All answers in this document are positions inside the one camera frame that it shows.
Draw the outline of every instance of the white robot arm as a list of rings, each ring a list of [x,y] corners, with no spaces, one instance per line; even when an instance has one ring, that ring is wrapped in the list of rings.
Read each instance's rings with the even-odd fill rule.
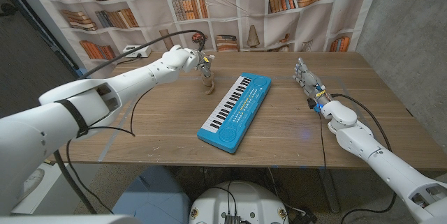
[[[417,223],[447,218],[447,184],[425,177],[377,142],[353,110],[326,93],[321,80],[308,71],[301,58],[293,78],[304,88],[314,109],[331,119],[328,128],[339,145],[363,159],[397,193]]]
[[[122,107],[157,84],[174,82],[181,70],[209,66],[204,54],[174,46],[147,66],[108,79],[78,80],[43,94],[41,106],[0,119],[0,216],[8,215],[23,182],[69,140],[83,140],[109,126]]]

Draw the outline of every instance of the toy keyboard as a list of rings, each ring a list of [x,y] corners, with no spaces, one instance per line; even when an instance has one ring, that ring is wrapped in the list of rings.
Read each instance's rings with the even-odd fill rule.
[[[268,77],[243,73],[197,132],[197,137],[234,153],[271,83]]]

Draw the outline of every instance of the bookshelf backdrop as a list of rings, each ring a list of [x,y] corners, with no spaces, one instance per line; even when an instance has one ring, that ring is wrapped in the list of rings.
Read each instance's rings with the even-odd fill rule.
[[[354,51],[372,0],[39,0],[87,69],[170,33],[198,29],[207,35],[205,50],[330,51],[346,40]],[[220,47],[231,35],[232,47]],[[174,44],[197,48],[190,34]],[[88,46],[98,45],[91,49]],[[163,41],[151,46],[166,51]]]

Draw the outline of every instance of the wooden table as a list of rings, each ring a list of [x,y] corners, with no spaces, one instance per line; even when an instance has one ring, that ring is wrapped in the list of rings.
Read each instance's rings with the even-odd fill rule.
[[[368,63],[354,52],[217,52],[212,63],[216,89],[205,95],[200,72],[182,73],[178,81],[156,86],[135,110],[136,137],[105,130],[88,140],[71,144],[76,163],[143,163],[148,165],[205,165],[245,167],[322,167],[321,128],[318,115],[292,79],[298,57],[318,75],[330,93],[359,100],[377,117],[393,151],[420,170],[447,168],[447,156],[425,129],[409,114]],[[112,76],[147,65],[161,57],[122,64]],[[242,72],[272,78],[272,86],[247,134],[234,154],[213,147],[196,136],[211,112]],[[345,98],[383,142],[369,115]],[[129,129],[131,106],[124,106],[114,126]],[[366,163],[343,150],[323,119],[323,141],[329,168],[363,168]]]

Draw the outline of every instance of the concrete wall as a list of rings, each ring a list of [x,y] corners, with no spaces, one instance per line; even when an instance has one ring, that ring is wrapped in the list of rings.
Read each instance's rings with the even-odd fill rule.
[[[356,52],[447,153],[447,0],[373,0]]]

